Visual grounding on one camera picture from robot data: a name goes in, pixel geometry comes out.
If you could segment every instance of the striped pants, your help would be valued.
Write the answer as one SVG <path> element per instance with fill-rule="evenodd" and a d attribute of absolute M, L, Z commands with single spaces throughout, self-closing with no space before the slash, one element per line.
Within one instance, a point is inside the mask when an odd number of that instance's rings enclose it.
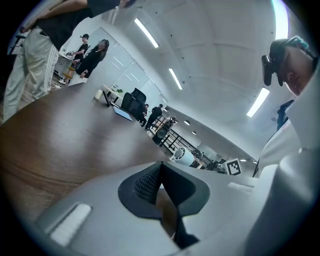
<path fill-rule="evenodd" d="M 38 26 L 31 30 L 16 56 L 4 93 L 4 122 L 17 112 L 28 80 L 33 85 L 34 101 L 50 92 L 59 54 L 50 38 L 40 34 L 41 31 Z"/>

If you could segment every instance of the office chair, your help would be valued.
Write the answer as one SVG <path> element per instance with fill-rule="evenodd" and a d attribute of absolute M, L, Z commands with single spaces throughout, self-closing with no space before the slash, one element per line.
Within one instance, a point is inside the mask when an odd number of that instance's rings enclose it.
<path fill-rule="evenodd" d="M 146 95 L 135 88 L 132 93 L 126 92 L 124 94 L 121 108 L 131 113 L 135 119 L 138 119 L 145 110 L 146 100 Z"/>

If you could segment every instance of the white ceiling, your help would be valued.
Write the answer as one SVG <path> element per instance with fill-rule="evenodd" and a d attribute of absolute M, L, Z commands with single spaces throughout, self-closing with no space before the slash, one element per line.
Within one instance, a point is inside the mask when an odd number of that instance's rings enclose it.
<path fill-rule="evenodd" d="M 246 116 L 264 85 L 261 56 L 269 53 L 276 34 L 269 0 L 137 0 L 117 13 L 113 25 L 111 36 L 122 34 L 116 40 L 147 71 L 170 107 L 259 158 L 277 128 L 272 118 L 292 98 L 273 78 L 267 100 L 252 118 Z"/>

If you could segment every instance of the hand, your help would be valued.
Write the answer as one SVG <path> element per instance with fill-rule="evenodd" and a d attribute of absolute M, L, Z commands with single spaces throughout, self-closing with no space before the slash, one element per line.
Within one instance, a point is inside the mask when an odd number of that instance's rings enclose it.
<path fill-rule="evenodd" d="M 20 28 L 20 33 L 28 32 L 36 23 L 37 18 L 32 19 L 26 26 Z"/>

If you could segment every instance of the white wall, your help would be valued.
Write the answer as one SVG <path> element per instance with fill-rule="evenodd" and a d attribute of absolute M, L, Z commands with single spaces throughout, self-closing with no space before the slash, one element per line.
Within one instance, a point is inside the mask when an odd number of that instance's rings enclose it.
<path fill-rule="evenodd" d="M 198 146 L 198 150 L 204 152 L 205 156 L 210 160 L 216 160 L 217 152 L 214 151 L 211 147 L 205 145 L 203 142 Z"/>
<path fill-rule="evenodd" d="M 191 132 L 188 132 L 185 129 L 181 128 L 179 124 L 174 125 L 172 127 L 172 130 L 179 134 L 181 137 L 183 137 L 195 148 L 197 148 L 201 143 L 201 140 L 196 135 L 193 135 Z"/>

